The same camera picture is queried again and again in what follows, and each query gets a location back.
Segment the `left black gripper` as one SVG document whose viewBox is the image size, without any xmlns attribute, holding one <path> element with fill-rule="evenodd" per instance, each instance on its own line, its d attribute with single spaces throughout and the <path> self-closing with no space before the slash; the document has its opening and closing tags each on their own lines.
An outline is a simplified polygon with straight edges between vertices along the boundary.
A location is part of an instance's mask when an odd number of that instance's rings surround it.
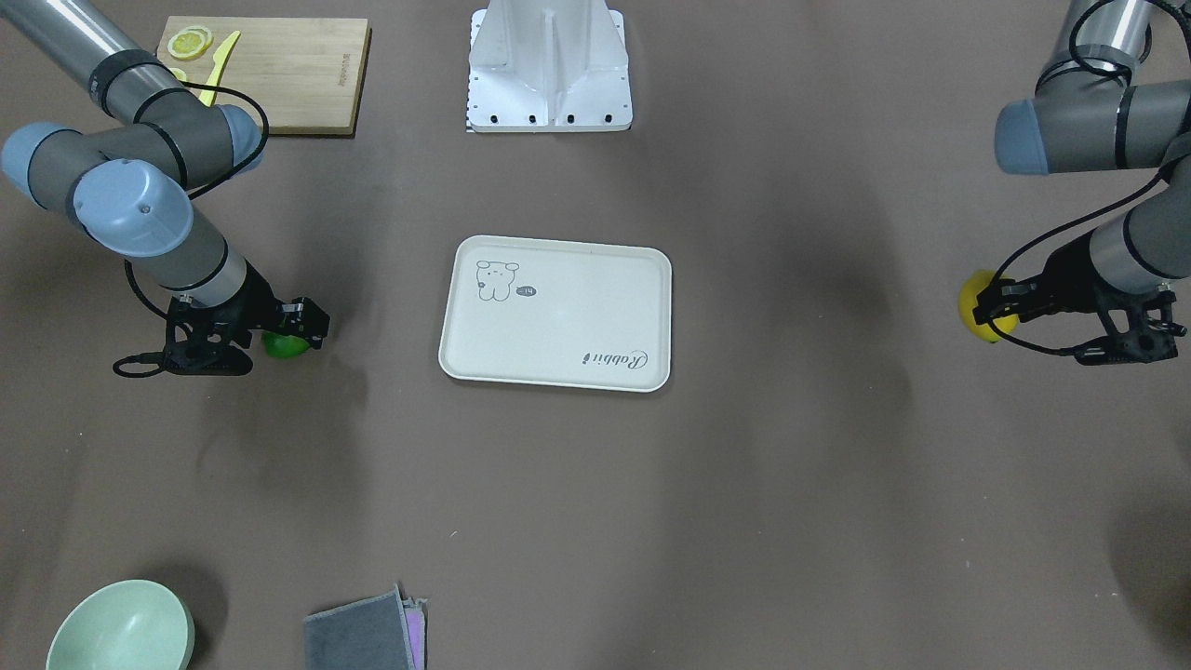
<svg viewBox="0 0 1191 670">
<path fill-rule="evenodd" d="M 980 302 L 987 306 L 989 321 L 1009 314 L 1031 321 L 1059 313 L 1096 313 L 1100 294 L 1111 292 L 1114 286 L 1106 284 L 1092 262 L 1091 238 L 1078 237 L 1050 253 L 1033 280 L 997 278 Z"/>
</svg>

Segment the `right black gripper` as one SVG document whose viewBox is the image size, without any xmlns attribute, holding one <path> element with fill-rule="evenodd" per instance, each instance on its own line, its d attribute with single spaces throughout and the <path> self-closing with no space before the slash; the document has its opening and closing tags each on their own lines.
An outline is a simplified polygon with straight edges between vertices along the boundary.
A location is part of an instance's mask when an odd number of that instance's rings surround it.
<svg viewBox="0 0 1191 670">
<path fill-rule="evenodd" d="M 320 349 L 330 331 L 330 317 L 314 301 L 297 298 L 281 302 L 274 296 L 272 284 L 256 270 L 247 270 L 244 284 L 220 306 L 220 324 L 233 338 L 258 328 L 301 336 L 311 349 Z"/>
</svg>

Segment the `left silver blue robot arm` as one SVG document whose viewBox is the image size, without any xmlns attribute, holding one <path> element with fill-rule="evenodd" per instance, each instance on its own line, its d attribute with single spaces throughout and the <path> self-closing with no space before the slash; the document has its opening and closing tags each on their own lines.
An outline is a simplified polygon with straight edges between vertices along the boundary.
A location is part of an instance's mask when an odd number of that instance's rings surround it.
<svg viewBox="0 0 1191 670">
<path fill-rule="evenodd" d="M 1031 98 L 1000 109 L 994 156 L 1016 175 L 1156 169 L 1166 187 L 1059 248 L 1012 306 L 1022 321 L 1092 313 L 1098 292 L 1187 278 L 1187 81 L 1135 84 L 1151 1 L 1073 1 Z"/>
</svg>

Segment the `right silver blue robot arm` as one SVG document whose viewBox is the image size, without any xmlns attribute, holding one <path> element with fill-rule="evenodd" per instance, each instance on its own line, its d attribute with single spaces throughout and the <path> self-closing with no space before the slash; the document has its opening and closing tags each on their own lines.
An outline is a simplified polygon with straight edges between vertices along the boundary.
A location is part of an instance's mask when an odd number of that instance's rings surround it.
<svg viewBox="0 0 1191 670">
<path fill-rule="evenodd" d="M 4 19 L 54 60 L 118 127 L 82 133 L 52 123 L 15 130 L 4 174 L 43 209 L 120 256 L 170 294 L 167 334 L 272 355 L 320 347 L 330 319 L 313 301 L 280 301 L 202 217 L 195 199 L 258 165 L 267 115 L 204 105 L 166 63 L 88 1 L 5 1 Z"/>
</svg>

